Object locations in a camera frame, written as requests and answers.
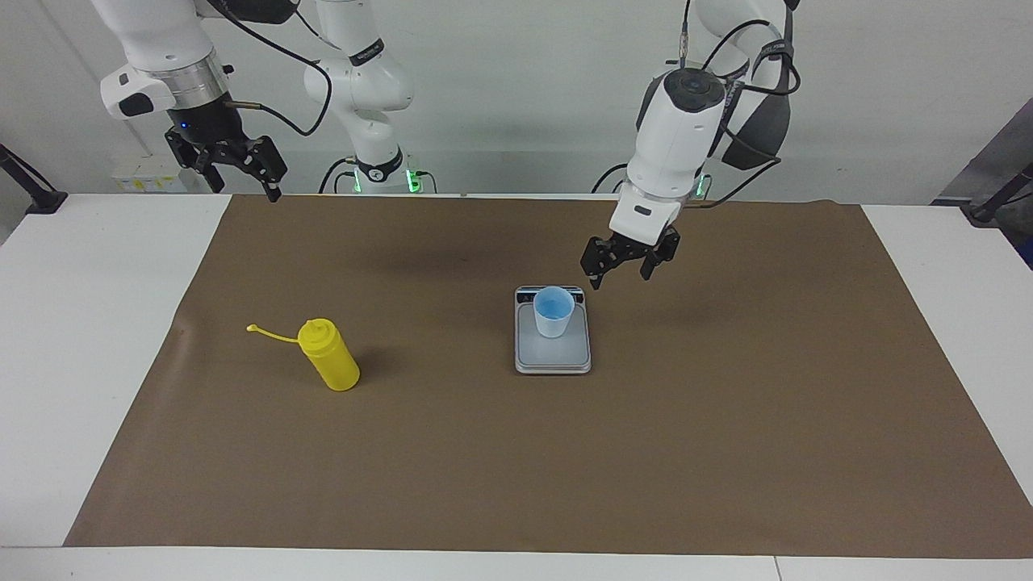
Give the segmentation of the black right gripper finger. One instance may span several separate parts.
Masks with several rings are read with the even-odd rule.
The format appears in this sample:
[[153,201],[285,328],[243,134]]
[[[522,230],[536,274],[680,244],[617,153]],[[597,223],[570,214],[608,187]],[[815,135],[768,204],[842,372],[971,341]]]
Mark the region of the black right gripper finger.
[[165,140],[178,165],[181,169],[193,170],[197,175],[204,177],[204,181],[214,194],[220,194],[225,187],[225,181],[223,181],[218,169],[215,169],[207,150],[204,147],[196,148],[176,129],[167,130]]
[[225,146],[230,165],[258,181],[271,203],[281,198],[281,181],[288,169],[272,137],[229,140]]

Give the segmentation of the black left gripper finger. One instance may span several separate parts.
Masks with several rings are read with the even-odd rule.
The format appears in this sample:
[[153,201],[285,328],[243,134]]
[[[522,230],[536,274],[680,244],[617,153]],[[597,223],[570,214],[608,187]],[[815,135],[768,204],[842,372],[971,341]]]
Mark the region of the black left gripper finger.
[[619,247],[613,239],[602,239],[601,236],[589,238],[580,258],[580,268],[584,276],[589,279],[593,290],[600,290],[606,273],[622,264],[622,257],[617,250]]
[[675,228],[665,228],[658,244],[650,247],[643,254],[641,279],[649,281],[655,269],[667,261],[672,261],[681,242],[681,235]]

